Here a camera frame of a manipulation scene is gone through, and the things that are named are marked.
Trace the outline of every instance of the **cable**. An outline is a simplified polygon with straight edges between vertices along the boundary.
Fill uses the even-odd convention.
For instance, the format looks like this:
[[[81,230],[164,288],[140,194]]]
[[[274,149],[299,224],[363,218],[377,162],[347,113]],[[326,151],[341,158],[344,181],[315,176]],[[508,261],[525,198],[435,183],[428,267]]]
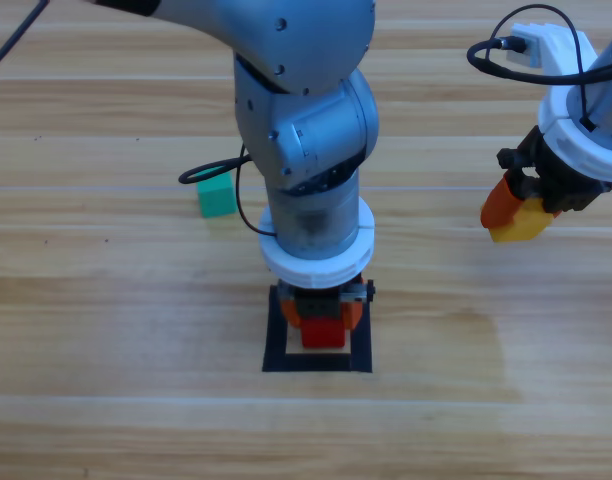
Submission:
[[[609,82],[612,80],[612,64],[606,65],[605,67],[597,68],[594,70],[588,70],[583,74],[573,75],[535,75],[532,73],[523,73],[510,70],[502,67],[491,61],[486,61],[483,58],[479,58],[476,55],[488,48],[501,48],[502,42],[499,39],[495,39],[492,42],[486,40],[473,45],[468,49],[466,54],[469,63],[474,66],[477,70],[487,75],[492,75],[497,78],[503,78],[508,80],[515,80],[522,83],[530,83],[533,85],[547,85],[547,86],[580,86],[582,83],[591,85],[594,83]]]
[[[201,167],[193,168],[192,170],[184,172],[179,177],[179,183],[183,185],[191,185],[193,183],[203,182],[204,180],[210,180],[211,178],[222,175],[223,173],[237,169],[237,173],[235,176],[235,200],[237,201],[237,210],[239,211],[239,216],[242,217],[242,220],[244,221],[246,226],[258,235],[276,237],[277,234],[274,232],[264,232],[263,230],[259,230],[258,228],[254,227],[248,221],[248,218],[246,218],[246,215],[244,214],[244,209],[242,208],[242,201],[239,195],[239,179],[241,176],[242,166],[252,161],[250,155],[244,155],[245,153],[246,145],[242,145],[242,149],[239,152],[239,157],[230,158],[228,160],[221,160],[219,162],[207,163],[206,165],[202,165]],[[197,175],[198,173],[202,173],[206,170],[212,169],[215,170],[204,173],[203,175]]]
[[[50,0],[39,0],[39,3],[33,8],[33,10],[28,14],[28,16],[24,19],[24,21],[17,27],[17,30],[13,32],[6,43],[0,48],[0,62],[4,59],[6,55],[10,53],[13,47],[19,42],[22,36],[26,33],[26,31],[30,28],[30,26],[37,20],[39,15],[44,11],[44,9],[48,6]]]
[[[522,72],[516,72],[507,68],[504,68],[490,60],[490,51],[492,49],[511,49],[514,51],[518,51],[519,53],[523,53],[526,49],[526,42],[523,39],[519,39],[517,37],[508,37],[504,39],[505,41],[514,40],[515,45],[508,48],[507,45],[504,45],[500,39],[497,39],[496,36],[501,30],[501,28],[515,15],[531,9],[544,9],[558,14],[568,27],[573,35],[573,40],[575,41],[575,51],[577,54],[577,66],[579,68],[579,74],[577,75],[561,75],[561,76],[547,76],[547,75],[535,75],[535,74],[527,74]],[[518,45],[521,42],[523,48],[520,48]],[[484,59],[478,58],[477,53],[482,50],[486,50],[486,56]],[[478,43],[474,45],[468,50],[467,53],[468,62],[477,68],[479,71],[486,73],[488,75],[492,75],[498,78],[515,80],[523,83],[531,83],[535,85],[575,85],[580,87],[581,91],[581,102],[582,102],[582,123],[584,123],[587,128],[593,129],[595,126],[589,119],[588,115],[588,101],[586,96],[586,85],[607,82],[612,80],[612,65],[607,65],[602,68],[598,68],[595,70],[589,70],[588,72],[584,72],[583,67],[583,58],[581,53],[581,45],[579,43],[579,36],[577,34],[577,29],[573,25],[573,22],[570,18],[558,8],[555,8],[550,5],[544,4],[531,4],[526,5],[524,7],[518,8],[508,14],[501,22],[495,27],[490,39],[486,42]]]
[[[553,13],[556,13],[557,15],[559,15],[560,17],[562,17],[562,19],[566,22],[566,24],[568,25],[568,28],[570,28],[571,33],[573,34],[573,40],[575,41],[575,53],[577,54],[577,67],[579,69],[579,73],[580,75],[584,73],[584,62],[582,59],[582,47],[579,43],[579,36],[577,35],[577,29],[575,28],[575,25],[573,25],[573,22],[570,18],[568,18],[568,15],[566,15],[564,12],[562,12],[559,8],[553,7],[551,5],[545,5],[542,3],[534,3],[531,5],[526,5],[524,7],[520,7],[514,11],[512,11],[511,13],[509,13],[508,15],[506,15],[506,17],[504,17],[502,19],[501,22],[499,22],[499,24],[497,25],[497,27],[495,27],[495,30],[493,31],[492,35],[490,36],[490,40],[493,40],[496,36],[497,33],[501,30],[501,28],[506,24],[506,22],[508,22],[508,20],[510,20],[511,18],[513,18],[515,15],[518,15],[522,12],[525,12],[526,10],[549,10]],[[486,60],[490,61],[490,48],[486,49]],[[582,100],[582,114],[583,114],[583,119],[584,120],[588,120],[588,110],[587,110],[587,100],[586,100],[586,85],[584,83],[580,84],[580,90],[581,90],[581,100]]]
[[[242,208],[242,201],[239,198],[239,176],[241,174],[241,171],[242,171],[242,166],[240,165],[239,167],[237,167],[237,173],[235,174],[235,199],[237,200],[237,210],[239,210],[239,216],[242,217],[242,220],[244,221],[246,226],[250,228],[253,232],[259,235],[266,235],[267,237],[276,237],[277,234],[274,232],[264,232],[263,230],[259,230],[258,228],[251,225],[251,223],[246,218],[246,215],[244,215],[244,209]]]

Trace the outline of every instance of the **green cube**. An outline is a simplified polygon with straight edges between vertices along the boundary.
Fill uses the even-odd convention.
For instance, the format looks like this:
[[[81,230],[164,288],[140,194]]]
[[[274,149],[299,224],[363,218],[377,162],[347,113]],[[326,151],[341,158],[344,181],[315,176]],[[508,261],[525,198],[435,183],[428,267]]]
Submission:
[[[205,218],[231,215],[237,211],[233,179],[229,172],[197,184],[199,208]]]

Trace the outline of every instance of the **white mount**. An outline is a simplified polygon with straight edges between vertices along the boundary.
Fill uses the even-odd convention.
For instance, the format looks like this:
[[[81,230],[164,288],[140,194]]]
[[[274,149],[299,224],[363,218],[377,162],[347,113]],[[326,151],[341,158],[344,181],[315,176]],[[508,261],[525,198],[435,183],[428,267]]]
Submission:
[[[573,35],[558,25],[515,25],[512,34],[525,39],[527,50],[509,51],[508,60],[531,68],[542,68],[544,75],[579,73]],[[588,37],[578,32],[584,71],[597,53]],[[612,150],[604,148],[577,128],[568,112],[567,99],[572,86],[550,87],[539,108],[539,129],[550,149],[573,170],[596,180],[612,182]]]
[[[270,208],[266,207],[259,229],[274,232]],[[268,268],[281,280],[307,289],[334,288],[361,274],[375,251],[375,217],[366,202],[359,199],[359,233],[342,254],[325,260],[304,260],[284,251],[275,237],[259,235],[262,255]]]

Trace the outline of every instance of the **yellow block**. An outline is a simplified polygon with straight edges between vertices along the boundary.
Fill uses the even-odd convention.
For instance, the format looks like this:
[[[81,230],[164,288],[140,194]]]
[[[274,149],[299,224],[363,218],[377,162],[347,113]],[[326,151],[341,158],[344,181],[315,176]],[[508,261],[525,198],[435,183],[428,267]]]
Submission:
[[[541,198],[529,198],[515,214],[512,223],[490,229],[490,236],[496,243],[526,242],[542,233],[554,218],[553,214],[544,211]]]

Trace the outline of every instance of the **black tape square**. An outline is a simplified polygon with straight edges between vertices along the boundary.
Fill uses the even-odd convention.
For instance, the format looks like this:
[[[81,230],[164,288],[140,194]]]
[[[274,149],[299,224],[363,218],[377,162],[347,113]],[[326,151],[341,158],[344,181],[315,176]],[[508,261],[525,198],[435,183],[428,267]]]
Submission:
[[[373,372],[370,304],[350,336],[350,353],[286,353],[288,322],[282,315],[277,287],[268,296],[268,326],[263,372]]]

